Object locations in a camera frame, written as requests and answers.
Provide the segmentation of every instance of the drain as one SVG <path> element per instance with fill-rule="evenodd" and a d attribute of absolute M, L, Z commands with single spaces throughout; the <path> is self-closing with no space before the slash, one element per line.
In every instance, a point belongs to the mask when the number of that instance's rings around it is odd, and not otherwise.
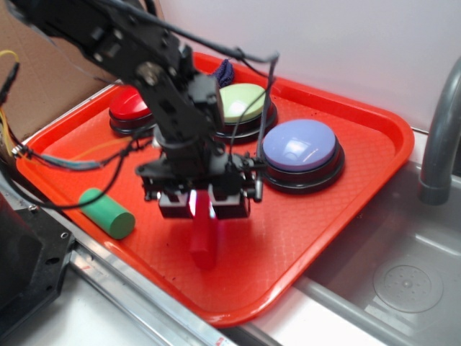
<path fill-rule="evenodd" d="M 437 271 L 413 257 L 393 259 L 379 266 L 373 284 L 384 303 L 402 312 L 429 310 L 443 293 Z"/>

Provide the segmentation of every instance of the white wall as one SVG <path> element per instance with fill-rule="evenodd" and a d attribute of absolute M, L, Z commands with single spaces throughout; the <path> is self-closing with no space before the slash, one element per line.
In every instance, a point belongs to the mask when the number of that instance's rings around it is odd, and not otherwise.
<path fill-rule="evenodd" d="M 277 74 L 429 129 L 461 56 L 460 0 L 161 0 L 165 18 L 263 56 Z"/>

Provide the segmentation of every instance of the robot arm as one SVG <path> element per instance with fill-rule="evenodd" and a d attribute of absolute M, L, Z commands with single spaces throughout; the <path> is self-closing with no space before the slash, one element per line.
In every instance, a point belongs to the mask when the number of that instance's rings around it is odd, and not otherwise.
<path fill-rule="evenodd" d="M 136 0 L 126 1 L 141 8 Z M 48 36 L 61 37 L 84 57 L 133 85 L 157 122 L 163 154 L 136 172 L 146 200 L 159 198 L 165 217 L 192 217 L 192 190 L 207 190 L 218 218 L 247 217 L 261 201 L 258 159 L 224 153 L 213 135 L 223 126 L 214 77 L 197 71 L 192 49 L 169 30 L 99 0 L 7 0 L 10 12 Z"/>

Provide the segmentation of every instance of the gray faucet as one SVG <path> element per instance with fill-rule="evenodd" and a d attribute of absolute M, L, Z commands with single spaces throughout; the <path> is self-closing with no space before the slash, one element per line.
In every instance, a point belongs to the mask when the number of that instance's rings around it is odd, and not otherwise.
<path fill-rule="evenodd" d="M 419 199 L 430 205 L 448 200 L 453 164 L 461 135 L 461 58 L 440 95 L 419 176 Z"/>

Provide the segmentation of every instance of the green button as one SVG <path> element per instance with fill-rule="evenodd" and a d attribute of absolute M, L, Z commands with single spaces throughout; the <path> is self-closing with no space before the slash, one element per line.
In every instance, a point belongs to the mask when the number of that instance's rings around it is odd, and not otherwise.
<path fill-rule="evenodd" d="M 232 84 L 220 90 L 221 99 L 223 100 L 224 122 L 226 124 L 235 124 L 245 112 L 245 109 L 262 93 L 264 88 L 256 84 L 242 83 Z M 242 122 L 252 120 L 262 113 L 264 98 L 261 96 L 242 117 Z"/>

